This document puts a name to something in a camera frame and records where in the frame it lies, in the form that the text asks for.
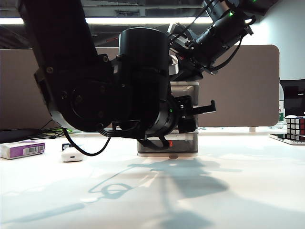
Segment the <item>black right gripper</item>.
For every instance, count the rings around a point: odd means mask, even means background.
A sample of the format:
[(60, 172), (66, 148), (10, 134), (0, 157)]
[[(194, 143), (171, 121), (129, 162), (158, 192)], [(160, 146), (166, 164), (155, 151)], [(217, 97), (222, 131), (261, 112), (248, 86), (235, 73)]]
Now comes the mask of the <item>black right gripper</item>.
[(172, 45), (171, 50), (178, 58), (179, 71), (171, 75), (171, 80), (201, 80), (203, 78), (201, 67), (197, 66), (189, 55), (189, 52), (181, 45)]

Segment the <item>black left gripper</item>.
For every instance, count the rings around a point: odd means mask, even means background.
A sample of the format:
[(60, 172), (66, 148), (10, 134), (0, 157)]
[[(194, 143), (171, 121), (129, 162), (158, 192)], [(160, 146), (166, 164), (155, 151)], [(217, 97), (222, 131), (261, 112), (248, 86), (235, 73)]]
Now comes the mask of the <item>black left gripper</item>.
[(216, 112), (215, 101), (211, 100), (210, 105), (193, 108), (191, 96), (184, 95), (175, 98), (178, 107), (181, 110), (181, 118), (178, 122), (179, 133), (194, 132), (197, 128), (197, 121), (194, 114), (205, 114)]

